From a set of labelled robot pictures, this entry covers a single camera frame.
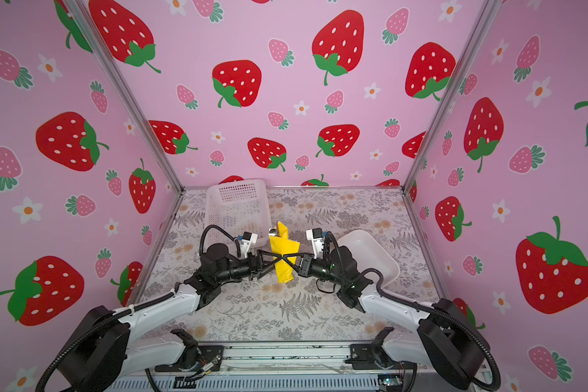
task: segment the floral tablecloth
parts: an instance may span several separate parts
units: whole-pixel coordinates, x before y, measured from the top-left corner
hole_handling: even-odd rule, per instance
[[[170,290],[200,266],[198,244],[204,228],[205,190],[187,190],[142,300]],[[337,238],[368,231],[400,264],[400,276],[387,287],[420,301],[436,301],[431,275],[415,237],[400,191],[396,189],[268,189],[270,214],[290,229],[301,252],[312,252],[305,230],[322,227]],[[332,284],[320,282],[320,288]],[[261,280],[222,287],[199,312],[181,316],[147,333],[157,337],[174,328],[199,341],[356,341],[370,340],[386,325],[373,314],[347,308],[335,294],[323,294],[316,280],[299,278],[279,284],[274,271]]]

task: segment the strawberry wallpaper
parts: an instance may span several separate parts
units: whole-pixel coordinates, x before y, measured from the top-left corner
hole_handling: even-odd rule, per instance
[[[412,192],[502,389],[588,389],[588,2],[502,5]]]
[[[186,186],[345,186],[404,182],[482,3],[88,4]]]
[[[132,292],[174,197],[135,131],[62,2],[0,1],[0,391]]]

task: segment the white flower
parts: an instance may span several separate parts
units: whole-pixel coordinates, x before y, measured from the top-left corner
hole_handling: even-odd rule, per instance
[[[135,136],[135,126],[131,119],[128,119],[128,121],[124,123],[124,126],[126,127],[126,134]]]
[[[307,115],[307,110],[309,110],[309,106],[305,105],[303,101],[300,101],[298,105],[294,105],[294,109],[296,109],[296,115]]]
[[[370,86],[364,87],[363,90],[366,91],[366,95],[364,95],[363,98],[376,99],[377,98],[377,93],[379,91],[381,91],[381,88],[380,87],[377,87],[377,83],[376,82],[372,82],[372,84]]]
[[[550,81],[551,76],[548,76],[545,80],[542,81],[542,83],[534,80],[531,85],[532,91],[529,93],[527,98],[525,98],[525,100],[533,101],[533,107],[537,108],[542,98],[546,98],[551,95],[551,90],[547,89]]]
[[[5,391],[11,392],[22,392],[24,388],[28,388],[31,386],[35,386],[36,381],[33,378],[35,373],[37,372],[37,367],[33,367],[29,370],[26,369],[19,369],[17,371],[17,376],[15,376],[15,381],[8,384]]]
[[[37,69],[48,74],[48,78],[50,78],[51,81],[54,82],[56,78],[63,76],[63,74],[57,68],[57,61],[55,59],[47,59],[41,53],[39,53],[39,60],[41,61],[41,64],[39,64]]]
[[[527,3],[527,7],[533,6],[533,9],[538,9],[542,0],[529,0]]]
[[[375,159],[376,161],[378,161],[378,159],[379,159],[379,157],[380,157],[381,155],[383,155],[383,153],[380,153],[380,152],[378,151],[378,149],[376,149],[375,151],[371,151],[371,152],[370,152],[370,160],[373,160],[373,159]]]
[[[494,208],[494,212],[492,213],[492,219],[497,219],[501,221],[501,223],[505,222],[505,215],[509,215],[511,213],[509,208],[505,208],[505,200],[501,200],[501,203],[492,203],[492,208]]]
[[[507,373],[505,373],[505,388],[509,392],[522,392],[518,387],[518,379],[516,377],[511,378]]]
[[[178,13],[185,16],[185,8],[183,6],[187,4],[187,0],[165,0],[165,3],[170,5],[170,14],[176,15]]]
[[[13,207],[13,211],[17,214],[22,214],[20,221],[24,224],[31,219],[33,221],[40,221],[41,215],[39,215],[39,211],[41,211],[42,207],[43,204],[41,203],[33,204],[30,198],[23,198],[23,205]]]
[[[492,295],[494,295],[494,302],[492,302],[492,305],[501,310],[501,314],[505,314],[505,310],[512,307],[510,303],[505,300],[504,292],[497,294],[495,291],[493,291]]]
[[[440,14],[438,20],[443,21],[446,19],[450,23],[453,21],[453,16],[455,15],[455,12],[462,9],[462,5],[457,4],[457,0],[450,0],[448,3],[442,3],[440,5],[440,8],[442,9],[442,13]]]
[[[222,144],[222,141],[226,140],[226,138],[222,136],[221,132],[211,131],[211,140],[215,140],[218,144]]]
[[[507,50],[509,45],[509,43],[505,43],[503,38],[501,38],[501,42],[499,42],[498,46],[492,50],[492,64],[503,61],[503,53]]]
[[[446,273],[449,274],[449,277],[453,273],[453,267],[451,267],[451,262],[450,261],[448,261],[448,262],[445,263],[445,271],[446,271]]]
[[[107,231],[107,236],[112,236],[113,234],[117,234],[117,227],[119,226],[119,222],[115,222],[113,218],[109,218],[109,224],[104,225],[104,230]]]

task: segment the yellow napkin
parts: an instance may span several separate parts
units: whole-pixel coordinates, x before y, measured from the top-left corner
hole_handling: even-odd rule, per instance
[[[287,255],[289,253],[298,253],[300,248],[300,242],[292,241],[289,239],[290,231],[287,226],[278,223],[280,237],[270,236],[270,246],[272,246],[272,252],[278,253],[279,255]],[[290,257],[292,264],[296,263],[296,257]],[[276,270],[276,276],[279,278],[279,283],[287,283],[292,280],[292,267],[289,266],[284,260],[280,260],[274,266]]]

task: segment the perforated basket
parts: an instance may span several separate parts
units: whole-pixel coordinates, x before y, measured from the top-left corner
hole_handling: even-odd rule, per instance
[[[256,247],[267,244],[272,227],[267,202],[266,184],[260,179],[250,179],[214,185],[207,190],[205,227],[217,224],[233,237],[244,231],[256,233]],[[205,239],[205,250],[214,243],[224,243],[234,254],[235,244],[222,233],[212,229]]]

